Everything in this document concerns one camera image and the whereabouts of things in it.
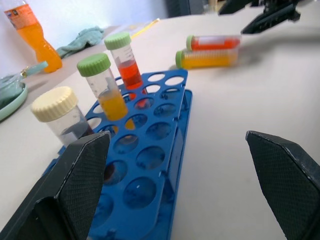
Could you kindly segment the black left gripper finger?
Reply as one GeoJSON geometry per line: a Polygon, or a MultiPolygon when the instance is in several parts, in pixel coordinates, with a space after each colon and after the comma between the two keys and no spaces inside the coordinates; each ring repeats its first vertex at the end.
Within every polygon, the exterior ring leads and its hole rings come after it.
{"type": "Polygon", "coordinates": [[[69,144],[33,186],[0,240],[86,240],[100,199],[110,145],[102,131],[69,144]]]}
{"type": "Polygon", "coordinates": [[[295,4],[282,4],[269,7],[253,19],[242,31],[242,35],[253,35],[262,33],[274,26],[284,22],[296,22],[300,19],[300,13],[296,11],[295,4]]]}
{"type": "Polygon", "coordinates": [[[219,15],[229,15],[243,9],[246,5],[250,4],[253,0],[226,0],[218,11],[219,15]]]}
{"type": "Polygon", "coordinates": [[[249,130],[261,191],[287,240],[320,240],[320,165],[297,143],[249,130]]]}

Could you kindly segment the green-capped tube with red liquid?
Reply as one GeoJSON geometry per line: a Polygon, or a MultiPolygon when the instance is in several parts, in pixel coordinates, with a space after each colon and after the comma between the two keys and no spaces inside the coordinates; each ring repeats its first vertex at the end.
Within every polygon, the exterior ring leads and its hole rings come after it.
{"type": "Polygon", "coordinates": [[[104,44],[110,51],[124,86],[128,91],[138,89],[143,85],[131,42],[128,32],[118,32],[104,40],[104,44]]]}
{"type": "Polygon", "coordinates": [[[190,51],[228,50],[234,49],[241,43],[240,35],[189,35],[186,48],[190,51]]]}

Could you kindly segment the green-capped tube with yellow liquid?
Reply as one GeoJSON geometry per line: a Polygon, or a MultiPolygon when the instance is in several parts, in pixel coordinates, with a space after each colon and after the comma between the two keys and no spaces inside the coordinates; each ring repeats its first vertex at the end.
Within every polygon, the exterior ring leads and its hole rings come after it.
{"type": "Polygon", "coordinates": [[[238,60],[238,48],[215,50],[180,50],[175,54],[177,68],[198,69],[211,67],[229,67],[238,60]]]}
{"type": "Polygon", "coordinates": [[[90,86],[109,121],[123,119],[129,112],[110,69],[111,62],[105,53],[96,53],[80,60],[76,67],[90,86]]]}

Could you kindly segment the blue plastic test tube rack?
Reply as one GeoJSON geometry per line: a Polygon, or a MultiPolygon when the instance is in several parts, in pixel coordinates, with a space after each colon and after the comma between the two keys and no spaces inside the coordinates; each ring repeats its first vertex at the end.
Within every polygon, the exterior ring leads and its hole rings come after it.
{"type": "Polygon", "coordinates": [[[86,119],[110,132],[104,182],[87,240],[170,240],[193,94],[184,69],[143,73],[128,116],[109,121],[95,102],[86,119]]]}

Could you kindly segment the cream-capped tube with dark liquid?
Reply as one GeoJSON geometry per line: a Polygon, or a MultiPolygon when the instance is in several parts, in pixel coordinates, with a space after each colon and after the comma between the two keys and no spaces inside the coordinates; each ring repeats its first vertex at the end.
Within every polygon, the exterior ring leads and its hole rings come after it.
{"type": "Polygon", "coordinates": [[[68,86],[51,89],[36,98],[30,107],[39,122],[46,123],[65,147],[94,133],[78,107],[78,98],[68,86]]]}

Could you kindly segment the dark background furniture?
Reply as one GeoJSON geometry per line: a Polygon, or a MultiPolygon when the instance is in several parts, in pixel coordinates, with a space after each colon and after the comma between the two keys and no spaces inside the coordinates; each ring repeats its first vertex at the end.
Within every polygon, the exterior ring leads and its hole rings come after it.
{"type": "Polygon", "coordinates": [[[169,18],[200,15],[208,6],[209,0],[164,0],[169,18]]]}

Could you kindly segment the yellow stick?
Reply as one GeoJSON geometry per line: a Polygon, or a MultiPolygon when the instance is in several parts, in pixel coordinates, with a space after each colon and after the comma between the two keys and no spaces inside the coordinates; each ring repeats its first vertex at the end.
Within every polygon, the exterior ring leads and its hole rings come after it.
{"type": "Polygon", "coordinates": [[[152,26],[154,26],[155,24],[157,24],[158,22],[160,21],[159,18],[151,21],[151,22],[148,22],[148,23],[144,23],[143,25],[141,26],[138,26],[136,29],[134,29],[131,34],[130,34],[130,37],[131,39],[134,39],[136,38],[137,36],[139,36],[140,34],[146,32],[148,29],[150,29],[152,26]]]}

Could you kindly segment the mint green plate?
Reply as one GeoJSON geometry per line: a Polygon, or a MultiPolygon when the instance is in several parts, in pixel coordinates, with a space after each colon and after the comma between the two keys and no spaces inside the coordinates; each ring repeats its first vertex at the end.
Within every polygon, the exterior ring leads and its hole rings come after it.
{"type": "Polygon", "coordinates": [[[10,99],[4,106],[0,107],[0,122],[12,115],[26,101],[28,88],[24,82],[21,83],[22,92],[10,99]]]}

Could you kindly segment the orange soda bottle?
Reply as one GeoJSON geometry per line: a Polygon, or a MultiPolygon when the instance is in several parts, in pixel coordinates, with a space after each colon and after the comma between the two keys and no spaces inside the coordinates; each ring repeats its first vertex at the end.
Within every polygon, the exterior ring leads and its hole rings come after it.
{"type": "Polygon", "coordinates": [[[26,0],[0,0],[4,14],[20,37],[34,50],[37,61],[46,61],[46,73],[62,68],[62,59],[45,39],[43,28],[26,0]]]}

